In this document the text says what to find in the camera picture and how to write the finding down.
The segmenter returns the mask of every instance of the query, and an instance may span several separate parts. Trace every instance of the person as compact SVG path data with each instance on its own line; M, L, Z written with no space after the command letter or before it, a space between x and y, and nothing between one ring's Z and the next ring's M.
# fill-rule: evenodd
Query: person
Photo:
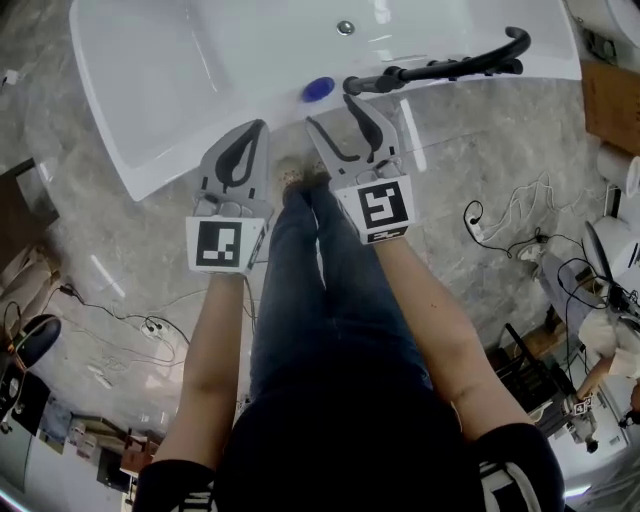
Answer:
M362 245L300 169L278 167L251 403L234 425L243 277L213 275L134 512L563 510L547 439L455 299L404 239Z
M518 259L536 264L534 278L566 324L568 332L576 334L588 353L598 359L576 391L577 401L596 393L608 375L625 377L634 383L627 420L640 423L640 337L636 330L607 308L600 297L578 286L569 265L564 265L541 244L524 247L518 253ZM595 430L595 420L589 423ZM597 449L597 443L592 442L591 445L592 449Z

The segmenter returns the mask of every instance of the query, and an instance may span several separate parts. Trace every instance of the gray marble tile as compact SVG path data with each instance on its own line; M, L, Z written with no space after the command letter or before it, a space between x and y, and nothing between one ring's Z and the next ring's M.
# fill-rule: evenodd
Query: gray marble tile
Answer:
M155 312L187 336L195 327L208 279L188 270L184 217L193 208L194 175L187 175L134 203L126 193L97 132L71 47L70 0L15 0L0 19L0 69L17 69L23 80L0 95L0 172L34 156L60 220L49 230L65 278L85 301L118 314ZM594 170L597 142L584 131L579 83L501 79L435 85L379 97L374 106L396 126L404 169L412 176L419 223L408 233L421 258L460 300L485 345L500 340L511 322L520 332L539 323L548 307L530 268L470 239L462 214L472 200L485 207L483 225L503 215L512 191L549 174L557 206L591 193L575 213L552 213L540 190L526 223L514 207L512 225L493 241L501 247L545 233L577 238L593 219L604 184ZM364 140L346 109L319 121L348 151ZM317 154L303 123L272 133L273 161ZM528 212L533 191L523 205ZM268 240L259 261L268 258ZM578 248L554 239L562 256ZM266 264L250 277L262 296ZM147 356L172 359L167 348L144 338L138 324L83 308L61 294L52 312L63 317L63 334L35 371L73 410L103 414L123 427L164 431L175 413L181 367L155 366ZM244 315L240 393L249 386L251 321ZM184 343L174 342L179 362ZM106 389L87 365L102 369Z

